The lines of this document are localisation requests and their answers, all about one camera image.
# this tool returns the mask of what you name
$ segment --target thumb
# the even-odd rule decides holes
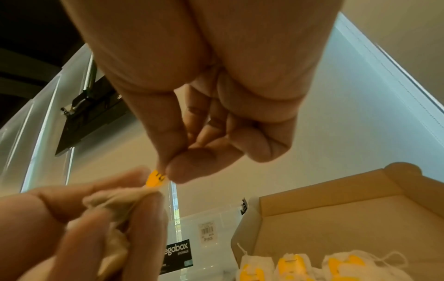
[[[63,237],[48,281],[95,281],[105,249],[111,214],[92,211]]]

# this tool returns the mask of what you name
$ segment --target beige ceiling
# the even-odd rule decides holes
[[[444,104],[444,0],[346,0],[342,11]]]

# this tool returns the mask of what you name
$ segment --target beige cloth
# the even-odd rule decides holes
[[[83,199],[83,204],[87,207],[83,215],[95,208],[107,208],[113,214],[106,238],[104,257],[97,274],[98,281],[111,277],[123,267],[126,261],[130,244],[126,236],[116,227],[129,219],[131,210],[141,198],[158,191],[158,187],[119,188],[99,191]],[[73,228],[79,219],[81,218],[70,221],[67,231]],[[46,281],[54,266],[54,261],[53,256],[39,263],[23,274],[18,281]]]

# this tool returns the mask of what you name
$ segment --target cardboard box lid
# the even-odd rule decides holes
[[[252,198],[231,247],[250,255],[305,253],[320,268],[325,255],[392,250],[410,261],[419,280],[444,280],[444,184],[408,163]]]

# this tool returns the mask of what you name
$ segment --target barcode sticker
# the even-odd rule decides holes
[[[202,244],[216,242],[217,231],[214,221],[199,225],[200,242]]]

